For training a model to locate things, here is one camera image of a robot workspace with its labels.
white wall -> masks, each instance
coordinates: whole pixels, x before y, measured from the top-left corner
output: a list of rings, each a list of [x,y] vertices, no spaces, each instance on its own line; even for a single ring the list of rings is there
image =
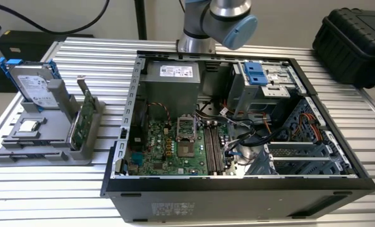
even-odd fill
[[[321,18],[332,9],[375,10],[375,0],[252,0],[258,26],[249,45],[310,47]],[[0,0],[50,30],[70,30],[97,15],[103,0]],[[177,0],[145,0],[146,33],[150,40],[173,41],[182,27]],[[35,31],[25,22],[0,11],[3,29]],[[82,34],[98,38],[137,39],[133,0],[110,0],[101,20]]]
[[[105,0],[0,0],[0,4],[25,15],[53,31],[67,31],[87,24],[97,16]],[[10,14],[0,11],[5,30],[38,31]],[[110,0],[98,22],[79,34],[113,39],[137,39],[135,14],[131,0]]]
[[[182,11],[176,0],[145,0],[147,38],[176,40]],[[332,9],[375,10],[375,0],[252,0],[258,24],[249,45],[310,47],[321,18]]]

power supply label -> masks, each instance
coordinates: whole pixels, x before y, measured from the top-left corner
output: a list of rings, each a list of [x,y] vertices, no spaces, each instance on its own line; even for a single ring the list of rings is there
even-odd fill
[[[159,67],[159,77],[193,77],[193,67],[162,65]]]
[[[193,202],[153,202],[150,204],[154,216],[184,216],[193,214]]]
[[[39,76],[17,76],[21,82],[21,90],[30,97],[34,104],[42,108],[58,107],[53,94],[46,89],[46,81]]]

open computer tower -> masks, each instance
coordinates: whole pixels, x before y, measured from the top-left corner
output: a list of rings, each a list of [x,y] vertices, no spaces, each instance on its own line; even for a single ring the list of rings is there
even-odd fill
[[[137,52],[101,188],[125,222],[317,218],[373,191],[294,59]]]

aluminum table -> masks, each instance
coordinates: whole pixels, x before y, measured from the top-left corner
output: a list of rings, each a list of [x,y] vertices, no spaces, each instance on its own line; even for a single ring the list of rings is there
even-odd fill
[[[77,75],[93,95],[106,103],[93,160],[89,166],[0,168],[0,226],[129,225],[109,199],[98,197],[107,149],[117,138],[137,50],[174,51],[174,43],[159,41],[67,38],[53,43],[43,61],[53,58],[67,91],[82,99]],[[375,103],[362,90],[337,84],[309,49],[244,46],[218,54],[294,58],[318,98],[375,181]],[[22,108],[17,94],[0,118],[0,143]],[[256,222],[147,223],[149,226],[285,226],[375,227],[375,193],[316,220]]]

ram slot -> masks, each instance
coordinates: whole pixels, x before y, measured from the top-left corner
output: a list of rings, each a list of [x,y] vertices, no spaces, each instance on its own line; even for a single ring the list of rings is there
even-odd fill
[[[221,173],[221,172],[224,172],[224,167],[222,167],[222,157],[221,157],[221,148],[220,148],[220,142],[218,142],[217,128],[210,129],[210,138],[212,138],[212,148],[213,148],[213,158],[214,158],[216,170],[217,170],[217,173]]]
[[[204,142],[205,142],[205,156],[206,156],[206,168],[208,172],[216,172],[216,165],[213,160],[213,149],[212,149],[212,139],[210,139],[210,129],[204,129]]]

